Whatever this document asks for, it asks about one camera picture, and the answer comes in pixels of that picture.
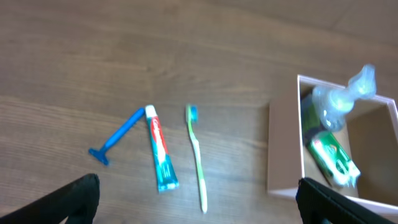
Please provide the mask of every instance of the toothpaste tube cap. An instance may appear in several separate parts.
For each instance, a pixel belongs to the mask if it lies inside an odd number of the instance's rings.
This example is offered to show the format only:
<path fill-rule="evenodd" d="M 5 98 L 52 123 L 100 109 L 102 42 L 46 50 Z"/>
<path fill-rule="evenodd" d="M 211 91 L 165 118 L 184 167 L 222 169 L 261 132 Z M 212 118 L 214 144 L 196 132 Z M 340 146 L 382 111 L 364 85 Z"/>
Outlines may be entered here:
<path fill-rule="evenodd" d="M 154 105 L 147 105 L 145 107 L 145 114 L 146 114 L 147 118 L 152 118 L 154 116 L 157 116 Z"/>

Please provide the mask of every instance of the white box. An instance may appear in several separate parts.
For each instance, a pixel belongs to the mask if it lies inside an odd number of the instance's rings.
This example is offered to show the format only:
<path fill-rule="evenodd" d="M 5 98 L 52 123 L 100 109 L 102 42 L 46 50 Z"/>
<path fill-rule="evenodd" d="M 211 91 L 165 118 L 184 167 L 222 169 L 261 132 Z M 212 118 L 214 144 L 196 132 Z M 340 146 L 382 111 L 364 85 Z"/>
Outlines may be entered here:
<path fill-rule="evenodd" d="M 294 198 L 299 179 L 311 177 L 330 187 L 302 145 L 300 97 L 314 86 L 344 88 L 297 75 L 270 103 L 267 189 Z M 376 95 L 357 101 L 344 130 L 334 133 L 361 171 L 356 188 L 333 190 L 381 215 L 398 214 L 398 113 L 395 101 Z"/>

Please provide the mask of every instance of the wood grain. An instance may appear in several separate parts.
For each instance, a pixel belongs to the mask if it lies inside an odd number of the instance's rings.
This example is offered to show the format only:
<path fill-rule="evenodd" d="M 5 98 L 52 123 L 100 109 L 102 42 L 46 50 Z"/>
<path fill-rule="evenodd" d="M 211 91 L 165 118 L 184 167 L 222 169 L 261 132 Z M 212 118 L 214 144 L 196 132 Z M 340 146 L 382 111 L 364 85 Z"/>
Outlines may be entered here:
<path fill-rule="evenodd" d="M 344 84 L 368 62 L 379 93 L 397 98 L 396 31 L 359 26 L 360 7 L 379 1 L 358 4 L 1 1 L 0 215 L 94 172 L 101 181 L 95 223 L 301 223 L 294 201 L 266 194 L 267 104 L 287 77 Z M 144 120 L 109 151 L 111 167 L 87 153 L 150 103 L 180 181 L 161 195 Z M 199 109 L 206 215 L 186 103 Z"/>

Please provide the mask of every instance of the toothbrush head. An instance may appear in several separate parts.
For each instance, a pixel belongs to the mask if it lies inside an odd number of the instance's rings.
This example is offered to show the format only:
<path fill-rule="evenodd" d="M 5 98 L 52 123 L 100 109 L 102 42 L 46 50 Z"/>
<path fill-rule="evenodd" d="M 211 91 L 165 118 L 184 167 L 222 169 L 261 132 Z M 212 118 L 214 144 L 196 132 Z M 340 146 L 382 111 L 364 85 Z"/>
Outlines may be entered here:
<path fill-rule="evenodd" d="M 193 122 L 198 121 L 198 108 L 196 105 L 191 106 L 191 119 Z"/>
<path fill-rule="evenodd" d="M 185 112 L 186 112 L 185 118 L 187 120 L 187 123 L 191 121 L 193 122 L 198 121 L 198 110 L 195 105 L 187 104 Z"/>

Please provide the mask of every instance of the green toothbrush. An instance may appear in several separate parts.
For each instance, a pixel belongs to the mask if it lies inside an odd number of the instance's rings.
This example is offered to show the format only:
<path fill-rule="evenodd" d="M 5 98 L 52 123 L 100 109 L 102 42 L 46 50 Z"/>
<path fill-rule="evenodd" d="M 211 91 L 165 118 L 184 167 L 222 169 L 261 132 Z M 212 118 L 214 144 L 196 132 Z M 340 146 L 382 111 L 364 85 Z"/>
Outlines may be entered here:
<path fill-rule="evenodd" d="M 188 133 L 189 133 L 189 137 L 191 139 L 193 151 L 195 153 L 196 164 L 197 164 L 201 210 L 203 211 L 203 213 L 206 213 L 207 212 L 207 192 L 206 192 L 205 177 L 203 176 L 203 171 L 201 168 L 199 141 L 195 137 L 195 134 L 193 133 L 193 129 L 192 129 L 192 121 L 193 122 L 198 121 L 197 107 L 187 104 L 185 112 L 186 112 Z"/>

